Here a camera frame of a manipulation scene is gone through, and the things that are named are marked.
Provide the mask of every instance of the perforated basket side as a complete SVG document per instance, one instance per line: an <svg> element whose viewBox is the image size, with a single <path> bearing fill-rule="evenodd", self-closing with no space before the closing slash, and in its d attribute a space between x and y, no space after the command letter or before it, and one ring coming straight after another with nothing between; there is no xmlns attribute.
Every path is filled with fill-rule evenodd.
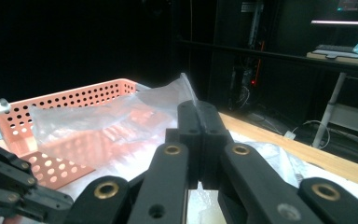
<svg viewBox="0 0 358 224"><path fill-rule="evenodd" d="M115 79L12 103L11 110L0 115L0 132L8 150L32 164L33 173L40 185L58 189L93 169L68 160L50 158L37 151L37 144L31 132L33 121L28 107L103 105L118 96L136 92L136 85L128 79Z"/></svg>

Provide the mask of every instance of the white plug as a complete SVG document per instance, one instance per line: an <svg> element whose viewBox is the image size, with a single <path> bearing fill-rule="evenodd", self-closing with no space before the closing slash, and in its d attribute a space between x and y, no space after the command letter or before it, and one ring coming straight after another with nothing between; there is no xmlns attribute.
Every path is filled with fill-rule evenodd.
<svg viewBox="0 0 358 224"><path fill-rule="evenodd" d="M286 134L284 135L285 137L289 138L289 139L295 139L296 137L296 134L295 133L292 133L290 131L287 131Z"/></svg>

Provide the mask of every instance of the black horizontal bar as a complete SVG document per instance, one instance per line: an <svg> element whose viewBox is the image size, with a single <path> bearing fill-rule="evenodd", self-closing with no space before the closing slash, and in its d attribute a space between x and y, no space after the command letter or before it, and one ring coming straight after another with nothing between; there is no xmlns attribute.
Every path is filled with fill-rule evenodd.
<svg viewBox="0 0 358 224"><path fill-rule="evenodd" d="M336 62L331 60L313 59L313 58L273 53L267 51L259 51L253 49L239 49L239 48L232 48L227 46L218 46L218 45L193 42L188 40L177 40L177 43L181 45L185 45L186 47L190 47L190 48L222 51L222 52L228 52L233 54L256 57L259 59L272 59L278 61L285 61L288 63L296 63L296 64L301 64L311 67L323 68L327 70L334 70L338 72L358 73L358 63L342 63L342 62Z"/></svg>

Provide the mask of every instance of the basket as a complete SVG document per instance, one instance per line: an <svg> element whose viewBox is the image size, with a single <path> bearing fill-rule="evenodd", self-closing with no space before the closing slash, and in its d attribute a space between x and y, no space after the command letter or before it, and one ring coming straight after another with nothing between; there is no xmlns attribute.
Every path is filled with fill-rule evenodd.
<svg viewBox="0 0 358 224"><path fill-rule="evenodd" d="M37 151L37 143L31 131L33 121L30 117L28 106L53 108L103 105L121 95L144 89L145 86L121 78L18 101L11 104L11 109L8 113L0 115L0 132L7 150L32 164L32 171L38 179L39 185L50 189L58 189L92 172L93 169L68 160L51 158Z"/></svg>

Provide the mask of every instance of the desk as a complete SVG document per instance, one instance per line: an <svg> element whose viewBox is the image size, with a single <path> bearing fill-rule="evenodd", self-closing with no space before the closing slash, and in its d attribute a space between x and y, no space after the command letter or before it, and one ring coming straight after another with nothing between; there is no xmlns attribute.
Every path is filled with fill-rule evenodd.
<svg viewBox="0 0 358 224"><path fill-rule="evenodd" d="M322 54L308 53L307 57L325 60L325 55L322 55ZM342 63L357 63L358 64L358 59L336 57L334 60L337 62L342 62ZM339 92L341 91L341 87L342 87L346 77L347 77L346 73L341 72L339 74L337 84L333 90L333 94L331 95L330 101L328 102L327 107L324 111L324 116L322 118L321 125L319 126L319 129L318 129L318 132L316 133L315 139L313 140L313 143L312 143L313 147L319 147L322 137L324 136L324 132L327 127L327 124L331 121L331 118L334 116L337 98L338 98ZM348 106L339 106L336 109L336 113L343 114L343 117L341 119L339 119L339 120L336 119L336 122L335 122L336 124L358 131L358 109L349 108ZM347 114L352 116L350 123L346 122L349 119Z"/></svg>
<svg viewBox="0 0 358 224"><path fill-rule="evenodd" d="M276 133L255 127L249 123L221 114L227 129L247 136L258 142L268 142L282 147L301 160L317 165L328 172L342 176L358 184L358 164L335 155L306 146Z"/></svg>

